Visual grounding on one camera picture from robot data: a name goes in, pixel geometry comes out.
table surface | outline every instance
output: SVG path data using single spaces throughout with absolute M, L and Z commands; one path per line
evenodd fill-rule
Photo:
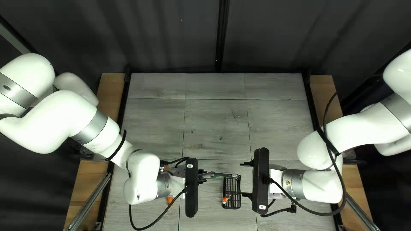
M 99 109 L 114 120 L 117 118 L 120 105 L 123 78 L 124 74 L 103 74 L 97 94 L 100 100 Z M 325 107 L 329 97 L 335 92 L 332 77 L 313 76 L 311 88 L 317 113 L 321 118 L 321 107 Z M 284 110 L 284 108 L 291 110 L 289 111 L 290 114 L 299 114 L 300 117 L 290 117 L 284 112 L 278 112 L 281 109 Z M 149 129 L 150 124 L 156 121 L 163 121 L 163 125 L 165 125 L 163 128 L 168 134 L 179 134 L 177 139 L 164 139 L 164 136 L 158 135 L 164 133 L 164 131 L 155 131 L 150 134 L 150 137 L 155 138 L 154 143 L 147 140 L 144 135 L 135 134 L 133 138 L 136 141 L 132 142 L 142 144 L 145 146 L 144 148 L 154 149 L 154 151 L 157 148 L 157 154 L 162 158 L 179 158 L 183 155 L 186 156 L 185 152 L 186 154 L 189 153 L 191 157 L 199 158 L 199 165 L 205 170 L 239 172 L 242 175 L 242 191 L 251 191 L 252 173 L 249 169 L 240 168 L 239 162 L 247 160 L 246 157 L 248 156 L 251 158 L 252 148 L 263 145 L 270 150 L 279 150 L 279 154 L 276 153 L 274 159 L 272 157 L 271 163 L 288 168 L 306 168 L 289 151 L 293 149 L 293 145 L 298 144 L 301 137 L 293 137 L 293 127 L 282 127 L 288 121 L 294 121 L 296 127 L 301 126 L 301 122 L 303 128 L 308 129 L 308 124 L 311 126 L 308 105 L 299 74 L 213 74 L 213 76 L 196 74 L 190 77 L 187 77 L 186 74 L 134 74 L 126 110 L 128 112 L 126 111 L 124 126 L 130 127 L 127 130 L 129 133 L 133 131 L 133 128 L 141 127 L 143 121 L 140 121 L 141 117 L 154 116 L 149 121 L 144 120 L 147 124 L 143 125 L 143 129 Z M 210 111 L 219 111 L 219 113 L 215 114 Z M 329 120 L 332 121 L 342 116 L 340 112 L 341 109 L 338 103 L 332 105 L 328 114 Z M 249 128 L 248 133 L 244 129 L 247 126 Z M 287 130 L 285 137 L 281 137 L 279 141 L 273 141 L 265 135 L 269 131 L 272 132 L 275 126 Z M 220 130 L 217 136 L 213 134 L 215 129 Z M 278 138 L 283 134 L 276 131 L 274 136 Z M 243 139 L 243 142 L 236 141 L 244 135 L 249 136 L 248 142 L 246 139 Z M 218 138 L 218 142 L 216 143 L 213 138 L 207 138 L 210 136 Z M 203 144 L 202 148 L 198 145 L 199 137 Z M 248 152 L 240 151 L 234 155 L 230 151 L 234 149 L 244 150 L 246 145 L 249 145 L 250 150 Z M 221 155 L 225 155 L 227 159 L 219 158 Z M 101 180 L 96 175 L 93 177 L 93 172 L 94 174 L 96 174 L 96 171 L 103 172 L 105 168 L 97 166 L 93 162 L 81 163 L 76 181 L 77 187 L 75 186 L 73 191 L 71 208 L 66 223 L 71 221 L 71 217 L 74 217 L 76 210 L 91 194 L 94 189 L 91 185 L 97 185 Z M 122 196 L 122 185 L 127 178 L 125 173 L 122 169 L 115 168 L 104 230 L 132 230 L 128 221 L 128 206 Z M 347 191 L 369 214 L 367 200 L 356 166 L 344 166 L 343 177 L 347 185 Z M 242 200 L 241 209 L 224 210 L 219 202 L 221 182 L 221 179 L 215 179 L 212 182 L 200 185 L 199 212 L 194 218 L 189 219 L 184 216 L 184 200 L 181 200 L 183 206 L 180 205 L 180 200 L 177 200 L 165 217 L 151 230 L 177 230 L 179 225 L 180 229 L 191 230 L 210 228 L 217 230 L 255 230 L 257 227 L 259 230 L 334 230 L 333 220 L 329 217 L 322 218 L 305 214 L 305 211 L 301 209 L 298 210 L 296 215 L 284 213 L 278 214 L 277 217 L 271 219 L 257 217 L 251 210 L 251 202 L 245 200 L 246 198 Z M 277 206 L 278 208 L 289 206 L 285 200 L 276 201 L 275 204 L 275 208 Z M 308 207 L 317 210 L 328 211 L 329 209 L 327 204 L 324 206 L 324 204 L 319 205 L 311 201 L 306 201 L 306 204 Z M 98 205 L 99 201 L 94 206 L 96 209 L 92 209 L 89 213 L 88 220 L 85 223 L 85 227 L 89 229 L 95 224 Z M 136 226 L 144 226 L 151 222 L 165 206 L 166 202 L 162 199 L 144 203 L 144 206 L 134 206 L 133 217 Z M 141 211 L 141 209 L 150 211 L 150 213 Z M 348 207 L 342 212 L 342 219 L 349 230 L 366 230 L 361 221 Z
M 184 156 L 199 160 L 206 171 L 238 173 L 241 190 L 252 190 L 252 170 L 240 166 L 255 149 L 270 150 L 270 162 L 308 169 L 296 147 L 313 132 L 301 74 L 132 74 L 123 128 L 127 140 L 162 159 Z M 115 167 L 104 230 L 132 230 L 123 185 L 127 171 Z M 199 210 L 185 216 L 185 200 L 175 205 L 151 230 L 333 230 L 333 217 L 298 209 L 261 218 L 242 198 L 241 208 L 222 208 L 222 179 L 199 186 Z M 303 201 L 329 212 L 330 205 Z M 289 207 L 277 200 L 271 210 Z M 133 206 L 137 227 L 152 222 L 166 207 L 165 199 Z

black cable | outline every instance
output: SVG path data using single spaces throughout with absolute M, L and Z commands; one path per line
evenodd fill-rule
M 174 168 L 177 168 L 177 166 L 178 166 L 179 164 L 183 163 L 184 161 L 186 161 L 186 160 L 188 160 L 188 159 L 190 159 L 190 157 L 184 157 L 184 158 L 182 158 L 182 160 L 180 160 L 178 163 L 175 164 L 175 167 L 174 167 Z
M 113 152 L 113 154 L 111 154 L 111 156 L 106 158 L 106 161 L 110 161 L 117 153 L 118 151 L 120 151 L 121 147 L 124 144 L 124 141 L 126 140 L 126 135 L 127 135 L 127 131 L 126 129 L 123 130 L 123 138 L 120 141 L 120 144 L 118 145 L 117 149 Z
M 274 201 L 275 201 L 275 199 L 273 199 L 273 200 L 268 204 L 267 209 L 269 209 L 269 208 L 272 206 L 272 204 L 274 203 Z
M 175 159 L 175 160 L 173 160 L 173 161 L 171 161 L 171 162 L 167 162 L 167 164 L 173 164 L 173 163 L 176 163 L 177 161 L 180 161 L 180 160 L 186 160 L 186 159 L 190 159 L 190 157 L 182 157 L 182 158 L 179 158 L 179 159 Z
M 327 106 L 326 106 L 326 110 L 325 110 L 325 112 L 324 112 L 323 127 L 324 127 L 324 134 L 325 134 L 325 135 L 326 135 L 326 123 L 325 123 L 325 122 L 326 122 L 326 115 L 327 115 L 327 112 L 328 112 L 328 108 L 330 107 L 330 104 L 331 104 L 332 100 L 335 98 L 336 95 L 337 95 L 337 93 L 335 93 L 335 94 L 330 98 L 330 100 L 328 101 L 328 104 L 327 104 Z M 346 189 L 345 189 L 344 181 L 343 181 L 343 179 L 342 179 L 341 173 L 339 172 L 339 169 L 337 168 L 337 164 L 335 163 L 335 160 L 334 160 L 334 158 L 332 157 L 332 153 L 331 153 L 331 150 L 329 149 L 328 145 L 327 145 L 327 151 L 328 151 L 328 155 L 330 156 L 332 165 L 333 165 L 334 168 L 335 168 L 335 172 L 337 173 L 337 176 L 338 176 L 338 178 L 339 178 L 339 180 L 340 180 L 340 182 L 341 182 L 341 187 L 342 187 L 342 202 L 341 202 L 341 206 L 338 207 L 338 209 L 336 209 L 336 210 L 334 210 L 334 211 L 332 211 L 332 212 L 330 212 L 330 213 L 320 213 L 320 212 L 313 211 L 313 210 L 311 210 L 311 209 L 303 206 L 303 205 L 300 204 L 298 201 L 296 201 L 292 196 L 290 196 L 290 194 L 288 194 L 288 193 L 284 190 L 284 188 L 281 187 L 281 185 L 279 185 L 277 182 L 275 182 L 273 179 L 270 178 L 270 183 L 274 183 L 275 185 L 277 185 L 277 187 L 279 187 L 279 188 L 281 189 L 281 191 L 282 191 L 290 200 L 292 200 L 296 205 L 298 205 L 300 208 L 304 209 L 305 211 L 307 211 L 307 212 L 309 212 L 309 213 L 312 213 L 312 214 L 315 214 L 315 215 L 318 215 L 318 216 L 332 216 L 332 215 L 335 215 L 335 214 L 341 212 L 341 210 L 342 210 L 342 209 L 344 208 L 344 206 L 345 206 L 346 197 L 347 197 L 347 192 L 346 192 Z
M 155 220 L 155 221 L 153 221 L 151 224 L 149 224 L 149 225 L 147 225 L 147 226 L 145 226 L 145 227 L 143 227 L 143 228 L 137 228 L 137 227 L 135 227 L 135 225 L 134 225 L 134 223 L 133 223 L 133 218 L 132 218 L 132 215 L 131 215 L 131 205 L 129 205 L 129 217 L 130 217 L 130 224 L 131 224 L 131 226 L 133 227 L 133 229 L 134 230 L 145 230 L 145 229 L 148 229 L 148 228 L 150 228 L 151 226 L 153 226 L 155 223 L 157 223 L 163 216 L 164 216 L 164 214 L 166 214 L 166 212 L 169 210 L 169 208 L 173 205 L 173 203 L 177 200 L 177 198 L 179 197 L 179 196 L 181 196 L 181 194 L 183 194 L 183 193 L 185 193 L 186 192 L 186 189 L 183 189 L 179 194 L 177 194 L 177 196 L 176 197 L 174 197 L 174 199 L 169 203 L 169 205 L 167 206 L 167 208 L 163 211 L 163 213 L 159 216 L 159 217 L 157 217 L 157 219 Z
M 272 215 L 277 214 L 277 213 L 286 212 L 287 210 L 288 210 L 287 208 L 282 208 L 282 209 L 279 209 L 279 210 L 274 211 L 272 213 L 267 213 L 265 215 L 261 215 L 261 217 L 269 217 L 269 216 L 272 216 Z

black curtain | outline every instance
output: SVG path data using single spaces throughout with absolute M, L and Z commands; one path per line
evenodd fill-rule
M 213 72 L 218 0 L 3 1 L 0 15 L 55 69 Z M 330 74 L 340 99 L 411 38 L 410 1 L 233 0 L 223 72 Z

metal rail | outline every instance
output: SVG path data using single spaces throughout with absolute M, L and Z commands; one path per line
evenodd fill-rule
M 381 231 L 348 193 L 346 201 L 369 230 Z
M 84 218 L 87 216 L 88 211 L 90 211 L 98 195 L 103 191 L 107 183 L 111 179 L 111 173 L 107 173 L 106 176 L 100 181 L 99 185 L 91 193 L 90 197 L 86 200 L 84 205 L 81 207 L 80 211 L 76 214 L 74 219 L 67 226 L 66 231 L 77 231 Z

black backdrop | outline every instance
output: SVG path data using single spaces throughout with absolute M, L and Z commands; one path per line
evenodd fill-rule
M 96 91 L 101 73 L 123 72 L 127 63 L 139 72 L 215 72 L 219 2 L 15 0 L 1 1 L 0 15 L 38 53 L 48 58 L 57 72 L 73 72 Z M 347 98 L 410 42 L 410 6 L 410 1 L 403 0 L 233 0 L 229 4 L 221 71 L 310 69 L 315 74 L 333 75 L 340 99 Z M 0 49 L 0 65 L 19 55 L 1 37 Z M 62 227 L 63 207 L 68 206 L 70 197 L 64 190 L 70 190 L 78 164 L 64 156 L 70 149 L 63 149 L 61 158 L 44 156 L 9 145 L 11 141 L 4 137 L 0 139 L 2 146 L 8 146 L 2 152 L 8 159 L 1 165 L 5 173 L 0 196 L 5 203 L 2 208 L 6 208 L 0 211 L 1 223 L 13 218 L 13 223 L 19 223 L 22 229 L 47 230 L 38 222 L 39 217 L 44 217 L 53 220 L 49 223 L 50 230 Z M 53 170 L 53 166 L 66 161 L 67 168 Z M 370 163 L 363 168 L 362 177 L 372 178 L 378 173 L 376 162 Z M 7 171 L 14 169 L 16 175 L 9 176 Z M 403 168 L 390 169 L 389 176 L 406 173 Z M 36 174 L 31 174 L 29 180 L 24 177 L 36 171 L 39 177 Z M 59 178 L 53 176 L 55 171 L 59 172 Z M 58 184 L 62 191 L 57 192 L 51 185 L 61 179 L 65 179 L 65 184 Z M 13 182 L 27 181 L 31 184 L 12 187 Z M 404 182 L 400 184 L 403 189 L 407 187 Z M 383 191 L 380 190 L 383 185 L 376 188 L 369 181 L 364 183 L 371 189 L 367 196 L 373 212 L 379 213 L 376 217 L 380 225 L 388 228 L 392 222 L 400 221 L 404 223 L 397 228 L 410 225 L 406 219 L 395 220 L 394 216 L 382 219 L 379 215 L 384 209 L 377 209 L 380 198 L 387 200 L 390 195 L 405 198 L 399 194 L 406 190 Z M 33 193 L 39 188 L 36 186 L 43 191 Z M 4 196 L 18 189 L 13 198 Z M 383 192 L 388 196 L 379 197 Z M 54 207 L 43 206 L 47 200 Z

